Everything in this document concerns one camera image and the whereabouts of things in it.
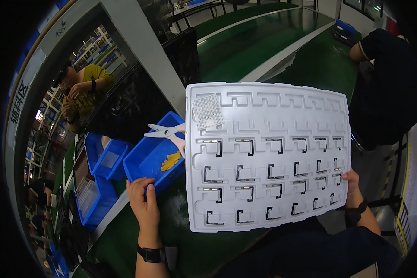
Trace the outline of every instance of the person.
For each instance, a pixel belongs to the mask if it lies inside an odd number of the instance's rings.
[[[90,64],[78,73],[67,63],[53,79],[52,86],[70,89],[62,102],[62,115],[72,133],[80,132],[88,114],[114,83],[114,77],[98,65]]]
[[[356,62],[373,60],[367,85],[352,95],[349,120],[368,150],[393,145],[417,122],[417,60],[404,36],[376,29],[349,52]]]
[[[43,215],[34,215],[31,220],[29,220],[29,233],[35,234],[39,237],[47,237],[47,221],[44,219]],[[34,239],[33,242],[34,251],[37,251],[39,248],[42,248],[45,252],[45,255],[48,254],[48,244],[40,240]]]
[[[352,169],[343,175],[349,181],[345,203],[351,227],[331,235],[316,217],[283,224],[221,268],[213,277],[390,277],[399,254],[381,237],[377,220],[365,206],[358,187],[359,176]],[[161,249],[158,226],[160,212],[153,178],[127,180],[130,207],[139,222],[136,277],[169,277],[164,262],[146,262],[139,254],[145,249]]]
[[[45,219],[50,219],[51,194],[54,190],[54,182],[41,177],[31,181],[25,189],[25,200],[28,207],[34,208],[35,204],[45,209]]]

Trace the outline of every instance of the blister tray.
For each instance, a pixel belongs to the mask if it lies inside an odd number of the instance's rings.
[[[224,123],[198,130],[192,101],[213,94]],[[210,105],[202,118],[216,116]],[[191,84],[185,115],[191,231],[269,228],[345,204],[341,175],[350,169],[351,140],[344,94],[259,82]]]

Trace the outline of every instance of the hand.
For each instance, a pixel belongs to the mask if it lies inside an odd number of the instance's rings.
[[[130,206],[139,222],[142,232],[156,234],[159,226],[159,208],[156,204],[156,192],[153,186],[154,178],[139,178],[130,183],[127,180],[127,193]],[[147,187],[147,201],[144,191]]]
[[[75,100],[86,91],[88,91],[88,84],[86,82],[77,83],[71,87],[68,97],[72,100]]]
[[[358,187],[360,177],[351,168],[349,172],[343,174],[343,180],[349,181],[345,207],[348,209],[356,209],[363,202],[363,195]]]
[[[51,214],[49,213],[49,210],[45,210],[44,215],[46,220],[51,219]]]
[[[74,118],[74,103],[70,100],[68,96],[65,97],[66,103],[62,104],[62,115],[67,118],[67,120],[72,121]]]

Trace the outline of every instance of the yellow shirt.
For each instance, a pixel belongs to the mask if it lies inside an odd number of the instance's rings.
[[[106,94],[108,89],[114,83],[113,75],[111,75],[98,65],[90,64],[86,66],[83,70],[84,73],[82,82],[88,82],[91,80],[97,80],[99,78],[105,78],[106,86],[103,90],[96,91],[95,93],[85,92],[80,97],[74,100],[74,104],[76,105],[76,108],[79,110],[81,122],[86,120],[88,114],[93,110],[95,103]]]

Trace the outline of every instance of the black wristband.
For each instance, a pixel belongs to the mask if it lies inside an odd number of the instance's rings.
[[[165,251],[161,249],[141,248],[137,245],[137,253],[144,258],[145,262],[159,263],[165,262]]]
[[[363,202],[358,206],[358,208],[346,208],[345,209],[345,219],[346,226],[356,227],[358,221],[361,220],[361,214],[365,212],[368,207],[368,201],[363,199]]]
[[[73,125],[78,119],[80,119],[80,116],[79,116],[78,112],[74,115],[74,118],[72,119],[72,121],[68,121],[68,118],[65,118],[67,123],[70,124],[70,125]]]
[[[96,81],[91,80],[91,92],[96,92]]]

